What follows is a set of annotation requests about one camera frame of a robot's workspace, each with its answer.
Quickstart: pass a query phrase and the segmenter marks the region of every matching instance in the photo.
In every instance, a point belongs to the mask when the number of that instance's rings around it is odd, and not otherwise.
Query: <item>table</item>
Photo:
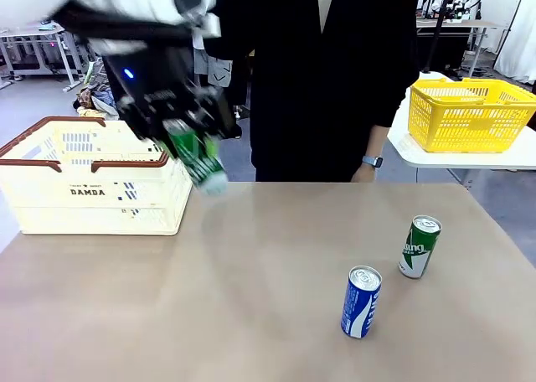
[[[41,27],[40,24],[33,24],[33,25],[24,26],[21,28],[4,29],[2,32],[0,32],[0,52],[2,52],[3,57],[6,60],[6,66],[8,67],[8,71],[10,75],[54,75],[56,73],[65,74],[69,76],[70,85],[65,87],[64,91],[69,91],[69,90],[74,89],[77,85],[81,83],[81,80],[83,80],[84,74],[83,74],[83,66],[80,61],[78,49],[76,48],[73,35],[68,32],[65,32],[65,29],[59,26],[58,24],[55,25],[54,29],[50,29],[50,30],[39,30],[40,27]],[[44,57],[41,53],[40,48],[38,47],[38,44],[43,43],[45,46],[48,46],[50,43],[50,39],[39,40],[39,37],[43,37],[43,36],[54,37],[55,44],[58,46],[61,59],[64,63],[64,67],[65,67],[64,70],[53,72],[44,63]],[[33,47],[33,51],[35,52],[35,56],[39,63],[39,67],[37,69],[16,70],[13,68],[13,63],[11,62],[9,58],[6,44],[15,45],[15,49],[14,49],[15,58],[17,60],[21,60],[21,54],[18,51],[18,44],[21,44],[21,42],[18,42],[15,40],[17,37],[28,37],[30,39],[30,44]],[[67,60],[67,56],[62,47],[62,38],[71,52],[73,63],[75,64],[74,69],[71,69],[69,66],[69,61]],[[75,79],[73,78],[73,74],[78,75],[79,80],[75,81]],[[4,84],[0,86],[0,89],[2,89],[3,87],[7,87],[7,86],[8,84]]]
[[[417,36],[421,36],[423,34],[420,33],[420,31],[423,28],[435,28],[437,24],[436,19],[419,19],[417,18]],[[472,37],[478,36],[478,29],[481,29],[480,32],[480,41],[478,42],[477,46],[477,52],[475,53],[475,59],[472,61],[471,68],[469,69],[469,77],[472,77],[473,72],[475,71],[475,68],[477,67],[478,57],[480,56],[480,49],[482,47],[482,41],[486,37],[486,31],[489,28],[503,28],[503,26],[495,24],[493,22],[487,22],[485,20],[462,20],[460,22],[449,22],[445,21],[443,22],[443,25],[441,28],[471,28],[475,30],[475,33],[472,33]],[[465,33],[448,33],[448,36],[467,36]]]
[[[444,75],[437,72],[420,74],[421,79],[441,79]],[[526,126],[513,145],[503,153],[428,153],[419,146],[408,131],[410,116],[410,88],[394,117],[388,139],[402,159],[411,167],[417,168],[453,168],[468,169],[466,176],[458,179],[470,188],[479,172],[487,169],[536,169],[536,132]]]
[[[444,227],[418,281],[396,265],[416,214]],[[340,328],[359,264],[384,278],[364,340]],[[6,381],[536,374],[536,270],[455,184],[232,183],[193,193],[174,237],[19,235],[0,289]]]

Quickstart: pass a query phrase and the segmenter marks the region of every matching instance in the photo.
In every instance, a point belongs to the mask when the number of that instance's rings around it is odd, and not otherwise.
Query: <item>cloth pile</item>
[[[73,107],[78,115],[118,120],[116,102],[111,94],[108,75],[101,57],[96,62],[90,63],[84,85],[73,102]]]

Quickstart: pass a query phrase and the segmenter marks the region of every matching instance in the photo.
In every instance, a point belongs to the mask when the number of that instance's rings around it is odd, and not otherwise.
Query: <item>green can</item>
[[[425,274],[441,228],[439,220],[430,216],[420,215],[413,219],[399,262],[404,276],[420,279]]]
[[[166,120],[163,125],[193,185],[208,195],[222,194],[229,180],[219,160],[216,142],[182,120]]]

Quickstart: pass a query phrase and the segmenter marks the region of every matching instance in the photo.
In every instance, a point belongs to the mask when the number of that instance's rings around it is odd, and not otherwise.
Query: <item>brown basket handle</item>
[[[72,122],[97,122],[101,126],[106,126],[106,122],[102,118],[94,118],[89,116],[46,116],[41,121],[36,122],[26,131],[6,143],[0,148],[0,166],[40,166],[40,167],[50,167],[54,171],[61,173],[61,167],[59,166],[61,162],[58,160],[25,160],[17,158],[2,159],[2,156],[17,146],[24,139],[32,135],[37,130],[41,129],[43,126],[48,124],[51,121],[72,121]]]
[[[160,155],[160,158],[156,161],[156,162],[143,162],[143,161],[101,161],[101,160],[95,160],[92,164],[91,164],[91,172],[92,173],[96,173],[99,168],[102,168],[102,167],[112,167],[112,168],[119,168],[119,167],[123,167],[123,168],[132,168],[132,167],[135,167],[135,168],[159,168],[159,167],[163,167],[164,165],[166,165],[166,163],[168,162],[168,159],[169,159],[169,156],[165,153],[165,152],[162,152],[162,154]]]

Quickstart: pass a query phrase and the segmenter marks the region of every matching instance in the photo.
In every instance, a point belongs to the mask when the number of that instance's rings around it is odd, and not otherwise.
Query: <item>yellow plastic basket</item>
[[[417,80],[409,130],[427,152],[504,152],[536,111],[536,95],[503,80]]]

